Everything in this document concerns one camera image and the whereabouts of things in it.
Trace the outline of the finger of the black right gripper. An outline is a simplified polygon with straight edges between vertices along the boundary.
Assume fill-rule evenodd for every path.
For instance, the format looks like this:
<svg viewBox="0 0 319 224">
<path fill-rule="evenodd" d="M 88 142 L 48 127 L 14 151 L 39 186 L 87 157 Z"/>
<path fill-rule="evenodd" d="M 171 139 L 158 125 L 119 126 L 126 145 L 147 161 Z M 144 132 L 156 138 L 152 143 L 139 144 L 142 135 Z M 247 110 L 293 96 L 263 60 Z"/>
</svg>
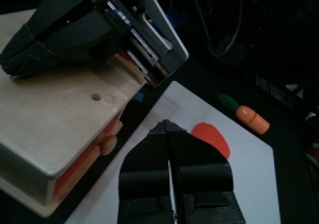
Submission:
<svg viewBox="0 0 319 224">
<path fill-rule="evenodd" d="M 34 39 L 75 38 L 107 23 L 107 0 L 43 0 L 26 27 Z"/>
<path fill-rule="evenodd" d="M 116 54 L 126 25 L 114 10 L 38 8 L 0 53 L 14 77 L 28 77 L 68 66 L 102 63 Z"/>
</svg>

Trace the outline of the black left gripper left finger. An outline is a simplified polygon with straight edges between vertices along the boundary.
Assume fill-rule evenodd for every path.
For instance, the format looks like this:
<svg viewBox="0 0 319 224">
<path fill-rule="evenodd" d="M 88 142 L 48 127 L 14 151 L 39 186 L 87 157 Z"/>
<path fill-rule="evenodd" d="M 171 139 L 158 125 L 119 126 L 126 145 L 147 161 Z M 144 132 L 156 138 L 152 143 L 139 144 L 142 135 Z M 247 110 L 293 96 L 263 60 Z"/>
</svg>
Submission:
<svg viewBox="0 0 319 224">
<path fill-rule="evenodd" d="M 175 224 L 164 122 L 127 153 L 119 175 L 118 224 Z"/>
</svg>

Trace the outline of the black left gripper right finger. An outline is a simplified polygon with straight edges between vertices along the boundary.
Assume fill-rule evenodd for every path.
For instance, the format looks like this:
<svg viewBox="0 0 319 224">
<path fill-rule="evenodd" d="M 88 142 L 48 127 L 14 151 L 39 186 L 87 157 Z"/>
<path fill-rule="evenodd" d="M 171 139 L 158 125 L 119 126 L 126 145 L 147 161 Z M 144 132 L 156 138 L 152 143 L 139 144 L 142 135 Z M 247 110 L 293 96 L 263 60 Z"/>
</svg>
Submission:
<svg viewBox="0 0 319 224">
<path fill-rule="evenodd" d="M 166 121 L 178 224 L 246 224 L 231 165 L 218 149 Z"/>
</svg>

